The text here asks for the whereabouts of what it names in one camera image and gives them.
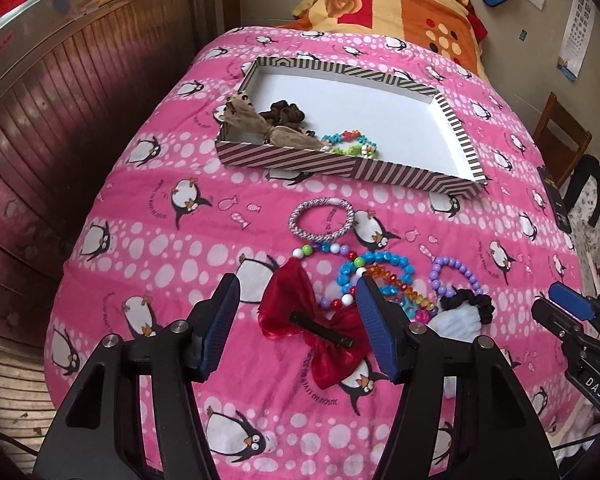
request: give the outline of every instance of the box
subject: box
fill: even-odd
[[[360,130],[378,159],[262,143],[223,123],[216,150],[223,164],[337,174],[472,198],[487,179],[462,123],[436,90],[404,76],[314,59],[259,57],[238,91],[256,111],[296,103],[316,137]]]

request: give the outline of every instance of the pink bedspread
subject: pink bedspread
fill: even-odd
[[[285,180],[267,170],[223,166],[214,149],[219,131],[214,110],[240,84],[244,64],[257,56],[299,55],[383,72],[398,69],[438,88],[464,121],[490,178],[481,196],[458,200],[319,174]],[[573,245],[557,229],[536,172],[541,164],[524,126],[493,88],[429,50],[413,44],[400,49],[377,35],[320,36],[261,27],[228,32],[200,52],[131,140],[86,219],[65,265],[47,332],[45,373],[52,399],[60,404],[76,370],[105,334],[151,335],[186,317],[211,295],[223,273],[238,271],[244,301],[220,367],[205,384],[194,386],[211,447],[228,455],[213,453],[220,476],[370,478],[401,387],[384,380],[370,355],[354,376],[320,390],[308,371],[302,338],[268,340],[256,321],[272,270],[300,245],[286,226],[291,211],[309,198],[340,196],[356,211],[374,212],[359,217],[368,219],[357,228],[359,237],[349,232],[341,242],[363,253],[376,248],[369,233],[393,234],[386,248],[411,259],[415,287],[430,298],[432,257],[460,258],[474,270],[496,307],[483,332],[507,350],[542,423],[555,431],[576,392],[562,376],[558,341],[533,322],[530,307],[552,282],[579,289],[581,280]],[[193,211],[179,216],[172,198],[189,201]],[[308,213],[303,226],[319,232],[337,228],[342,219],[339,210],[327,208]],[[323,253],[305,260],[318,296],[339,297],[334,279],[343,262]],[[457,272],[445,272],[445,283],[467,287]],[[367,384],[364,377],[371,387],[357,387]],[[145,379],[146,454],[159,466]],[[434,469],[446,464],[452,410],[453,401],[445,400]],[[259,442],[244,444],[247,430]]]

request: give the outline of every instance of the wooden chair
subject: wooden chair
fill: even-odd
[[[564,130],[576,144],[577,150],[567,146],[549,129],[549,120],[553,120]],[[534,131],[533,139],[558,187],[564,184],[582,158],[591,142],[591,137],[591,133],[578,124],[578,121],[564,109],[555,94],[551,92]]]

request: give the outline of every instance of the beige fabric bow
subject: beige fabric bow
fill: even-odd
[[[247,94],[239,92],[227,98],[224,120],[244,132],[261,134],[265,142],[274,146],[320,150],[324,144],[315,137],[296,132],[287,126],[271,126],[254,110]]]

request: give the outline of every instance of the purple bead bracelet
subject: purple bead bracelet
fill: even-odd
[[[476,294],[484,294],[482,285],[478,281],[478,278],[476,278],[475,275],[466,268],[466,265],[462,263],[461,260],[449,258],[448,256],[442,256],[441,258],[435,259],[433,266],[431,267],[431,272],[429,273],[429,281],[431,282],[431,286],[433,290],[435,290],[440,296],[452,298],[456,294],[452,288],[446,288],[446,286],[440,282],[440,272],[442,271],[442,267],[445,266],[451,267],[452,269],[457,269],[460,274],[469,280],[469,284]]]

